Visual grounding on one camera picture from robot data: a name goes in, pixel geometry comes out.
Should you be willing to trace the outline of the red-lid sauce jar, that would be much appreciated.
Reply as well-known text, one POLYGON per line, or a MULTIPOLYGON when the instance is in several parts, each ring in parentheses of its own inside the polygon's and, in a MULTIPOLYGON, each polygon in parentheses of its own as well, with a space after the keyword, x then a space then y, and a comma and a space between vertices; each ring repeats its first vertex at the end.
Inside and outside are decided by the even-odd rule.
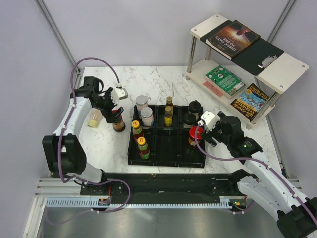
POLYGON ((125 122, 123 121, 122 115, 119 116, 119 119, 116 122, 112 123, 113 129, 116 132, 123 132, 126 128, 125 122))
MULTIPOLYGON (((188 142, 189 142, 189 147, 191 148, 195 148, 196 147, 196 141, 195 141, 195 131, 196 131, 197 126, 193 126, 190 130, 189 130, 189 138, 188 138, 188 142)), ((197 142, 200 144, 200 142, 202 141, 202 136, 201 134, 204 132, 203 128, 199 127, 198 128, 198 132, 197 132, 197 142)))

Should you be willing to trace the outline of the silver-lid salt jar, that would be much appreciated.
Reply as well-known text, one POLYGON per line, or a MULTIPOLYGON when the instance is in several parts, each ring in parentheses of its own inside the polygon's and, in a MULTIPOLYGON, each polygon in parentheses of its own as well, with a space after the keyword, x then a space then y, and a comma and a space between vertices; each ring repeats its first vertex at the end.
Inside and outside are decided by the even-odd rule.
POLYGON ((136 102, 138 115, 139 115, 139 117, 141 117, 142 108, 148 107, 148 99, 144 95, 139 95, 139 96, 136 97, 135 102, 136 102))

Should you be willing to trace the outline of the yellow-cap sauce bottle front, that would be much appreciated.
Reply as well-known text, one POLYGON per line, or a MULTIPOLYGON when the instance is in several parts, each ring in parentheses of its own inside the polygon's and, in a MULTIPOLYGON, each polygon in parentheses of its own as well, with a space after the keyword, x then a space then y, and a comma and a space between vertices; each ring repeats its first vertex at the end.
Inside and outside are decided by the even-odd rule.
POLYGON ((133 138, 134 138, 136 143, 138 143, 138 138, 144 136, 144 132, 143 132, 138 120, 132 121, 132 133, 133 133, 133 138))

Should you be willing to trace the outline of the brown-lid spice jar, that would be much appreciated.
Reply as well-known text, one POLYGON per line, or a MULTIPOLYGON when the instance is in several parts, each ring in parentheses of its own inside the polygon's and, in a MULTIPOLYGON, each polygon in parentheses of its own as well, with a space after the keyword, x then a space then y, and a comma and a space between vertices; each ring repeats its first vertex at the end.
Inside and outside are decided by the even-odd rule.
POLYGON ((150 127, 154 124, 153 110, 150 107, 142 108, 140 115, 144 126, 150 127))

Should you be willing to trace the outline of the black-lid pepper shaker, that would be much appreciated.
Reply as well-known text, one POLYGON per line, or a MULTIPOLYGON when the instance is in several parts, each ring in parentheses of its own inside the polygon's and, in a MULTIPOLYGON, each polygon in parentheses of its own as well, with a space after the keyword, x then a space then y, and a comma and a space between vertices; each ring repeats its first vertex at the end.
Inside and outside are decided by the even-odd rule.
POLYGON ((201 103, 199 103, 197 100, 194 100, 190 102, 188 109, 189 109, 189 112, 194 114, 194 116, 196 117, 196 120, 198 120, 200 116, 201 108, 202 108, 201 103))
POLYGON ((196 124, 196 121, 196 116, 191 112, 187 112, 183 116, 182 126, 183 128, 191 128, 196 124))

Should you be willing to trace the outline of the yellow-cap sauce bottle tall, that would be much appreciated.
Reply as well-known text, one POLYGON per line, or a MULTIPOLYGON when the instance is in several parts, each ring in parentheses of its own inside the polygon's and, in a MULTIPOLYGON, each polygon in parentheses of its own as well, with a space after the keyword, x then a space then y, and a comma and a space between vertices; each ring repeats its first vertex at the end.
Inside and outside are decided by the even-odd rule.
POLYGON ((139 155, 143 160, 147 160, 150 158, 150 148, 146 142, 144 137, 139 137, 137 139, 139 155))

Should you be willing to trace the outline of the black six-compartment plastic tray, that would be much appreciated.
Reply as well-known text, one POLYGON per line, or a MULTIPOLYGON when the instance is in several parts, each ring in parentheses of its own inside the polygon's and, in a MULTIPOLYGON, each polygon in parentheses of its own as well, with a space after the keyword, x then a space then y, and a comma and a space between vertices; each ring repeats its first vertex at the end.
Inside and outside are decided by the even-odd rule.
POLYGON ((189 146, 189 128, 183 127, 188 106, 174 106, 172 126, 164 125, 165 105, 149 105, 154 112, 154 124, 143 127, 145 140, 150 148, 148 159, 140 157, 138 145, 130 133, 128 164, 140 166, 166 166, 204 168, 206 156, 197 148, 189 146))

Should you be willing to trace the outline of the small brown-lid jar edge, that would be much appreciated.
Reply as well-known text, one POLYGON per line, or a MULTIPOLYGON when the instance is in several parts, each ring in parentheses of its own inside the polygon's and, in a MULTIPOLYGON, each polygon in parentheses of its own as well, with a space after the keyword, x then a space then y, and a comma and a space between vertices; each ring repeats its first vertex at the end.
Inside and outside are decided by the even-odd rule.
POLYGON ((172 126, 173 112, 171 106, 165 107, 164 124, 167 127, 172 126))

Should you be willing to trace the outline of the small yellow-label brown bottle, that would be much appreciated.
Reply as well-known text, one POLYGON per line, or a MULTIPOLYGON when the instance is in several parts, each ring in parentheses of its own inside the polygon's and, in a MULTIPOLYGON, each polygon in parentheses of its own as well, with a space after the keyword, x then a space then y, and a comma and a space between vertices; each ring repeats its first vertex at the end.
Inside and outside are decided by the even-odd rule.
POLYGON ((171 96, 166 98, 166 106, 171 107, 171 110, 173 110, 173 98, 171 96))

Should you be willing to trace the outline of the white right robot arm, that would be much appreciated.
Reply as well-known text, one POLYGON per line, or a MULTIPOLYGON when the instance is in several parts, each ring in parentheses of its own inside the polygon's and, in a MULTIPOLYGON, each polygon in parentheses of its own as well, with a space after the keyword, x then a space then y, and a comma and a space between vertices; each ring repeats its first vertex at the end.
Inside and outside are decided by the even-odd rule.
POLYGON ((200 135, 212 146, 223 143, 232 156, 230 161, 240 161, 256 175, 234 172, 236 177, 226 186, 230 194, 250 197, 275 219, 286 238, 305 238, 317 230, 317 199, 309 199, 278 171, 262 147, 244 135, 237 117, 205 111, 198 121, 198 128, 202 127, 206 130, 195 131, 195 139, 200 135))

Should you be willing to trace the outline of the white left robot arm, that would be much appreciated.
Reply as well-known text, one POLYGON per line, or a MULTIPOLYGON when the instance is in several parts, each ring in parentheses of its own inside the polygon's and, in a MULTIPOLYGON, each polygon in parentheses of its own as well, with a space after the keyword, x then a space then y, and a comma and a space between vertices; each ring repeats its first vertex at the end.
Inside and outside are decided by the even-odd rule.
POLYGON ((91 109, 100 110, 107 123, 115 123, 123 113, 123 107, 115 112, 113 109, 120 100, 127 98, 125 88, 118 85, 101 91, 103 83, 100 79, 88 76, 84 84, 70 94, 69 108, 52 135, 44 136, 42 145, 50 172, 58 174, 62 182, 72 178, 92 184, 92 190, 103 195, 107 193, 109 184, 102 179, 102 170, 87 162, 86 153, 79 142, 79 134, 86 116, 91 109))

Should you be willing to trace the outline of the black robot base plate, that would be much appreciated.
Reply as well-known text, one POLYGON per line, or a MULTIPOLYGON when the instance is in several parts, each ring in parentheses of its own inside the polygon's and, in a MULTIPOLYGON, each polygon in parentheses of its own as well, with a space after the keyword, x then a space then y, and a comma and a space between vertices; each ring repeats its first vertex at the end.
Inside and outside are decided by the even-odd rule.
POLYGON ((81 195, 111 195, 115 203, 219 202, 221 196, 242 196, 237 183, 248 176, 231 174, 126 174, 102 173, 102 186, 83 185, 81 195))

